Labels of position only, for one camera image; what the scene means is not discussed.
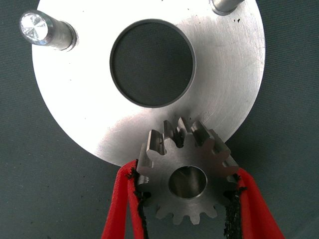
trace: aluminum plate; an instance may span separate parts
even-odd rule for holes
[[[265,37],[257,4],[245,0],[219,16],[209,0],[41,0],[38,10],[71,24],[78,42],[69,52],[33,46],[43,99],[62,129],[97,157],[123,165],[139,156],[150,129],[180,116],[213,128],[226,141],[249,113],[265,64]],[[194,52],[193,79],[175,102],[134,104],[113,82],[109,57],[129,25],[159,19],[175,25]]]

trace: steel pin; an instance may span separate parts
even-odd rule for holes
[[[213,11],[218,15],[228,15],[244,0],[210,0]]]
[[[20,30],[28,42],[55,50],[71,50],[76,43],[76,33],[71,25],[38,10],[22,15]]]

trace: center hole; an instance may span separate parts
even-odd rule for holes
[[[160,107],[179,99],[193,75],[193,51],[174,25],[144,20],[125,29],[114,43],[111,73],[119,91],[134,103]]]
[[[198,196],[205,188],[207,179],[200,169],[187,166],[177,169],[169,178],[169,189],[180,198]]]

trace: gray background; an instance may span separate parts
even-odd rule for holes
[[[0,238],[99,238],[117,166],[84,151],[54,121],[18,19],[37,0],[0,1]],[[259,0],[266,68],[256,103],[227,142],[288,239],[319,234],[319,4]],[[223,238],[224,212],[198,226],[157,220],[151,239]],[[127,238],[133,238],[130,225]]]

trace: gear meshing with disc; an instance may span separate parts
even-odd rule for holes
[[[239,167],[229,148],[199,121],[192,127],[183,118],[177,128],[168,121],[163,125],[163,134],[150,131],[137,166],[138,190],[151,194],[145,206],[156,205],[160,219],[172,213],[174,224],[184,216],[199,224],[201,213],[215,218],[214,205],[227,205],[224,192],[236,187]]]

